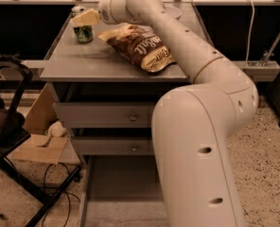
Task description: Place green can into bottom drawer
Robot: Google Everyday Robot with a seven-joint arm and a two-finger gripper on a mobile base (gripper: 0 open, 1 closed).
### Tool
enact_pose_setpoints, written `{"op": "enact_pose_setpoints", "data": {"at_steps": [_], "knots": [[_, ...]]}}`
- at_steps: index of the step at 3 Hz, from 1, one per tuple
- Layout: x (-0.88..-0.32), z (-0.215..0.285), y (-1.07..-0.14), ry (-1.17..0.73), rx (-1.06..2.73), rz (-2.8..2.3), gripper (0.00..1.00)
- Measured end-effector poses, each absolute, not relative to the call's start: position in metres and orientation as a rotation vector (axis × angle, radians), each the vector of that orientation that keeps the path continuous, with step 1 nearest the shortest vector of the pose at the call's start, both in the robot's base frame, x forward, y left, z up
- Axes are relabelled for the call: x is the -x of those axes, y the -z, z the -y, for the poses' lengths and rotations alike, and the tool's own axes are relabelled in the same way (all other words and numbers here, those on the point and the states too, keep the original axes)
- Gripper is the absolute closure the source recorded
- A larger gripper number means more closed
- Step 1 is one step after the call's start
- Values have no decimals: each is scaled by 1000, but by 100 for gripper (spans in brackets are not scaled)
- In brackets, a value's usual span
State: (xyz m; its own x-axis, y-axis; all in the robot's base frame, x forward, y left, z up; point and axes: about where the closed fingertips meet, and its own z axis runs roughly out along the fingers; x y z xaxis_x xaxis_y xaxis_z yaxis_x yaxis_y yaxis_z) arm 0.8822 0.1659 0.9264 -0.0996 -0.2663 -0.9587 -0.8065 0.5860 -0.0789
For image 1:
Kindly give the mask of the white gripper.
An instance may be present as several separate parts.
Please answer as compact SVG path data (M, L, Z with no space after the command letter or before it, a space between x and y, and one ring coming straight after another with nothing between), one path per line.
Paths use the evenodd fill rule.
M99 23L99 17L108 25L135 24L137 22L127 9L126 0L101 0L98 3L98 12L94 9L87 9L73 17L71 24L73 27L93 26Z

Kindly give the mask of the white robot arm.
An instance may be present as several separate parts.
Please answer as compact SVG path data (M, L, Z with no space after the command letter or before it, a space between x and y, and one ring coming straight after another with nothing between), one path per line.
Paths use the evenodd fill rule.
M190 82L163 95L152 115L169 226L246 227L226 142L254 117L252 80L161 0L100 0L98 11L106 24L150 26Z

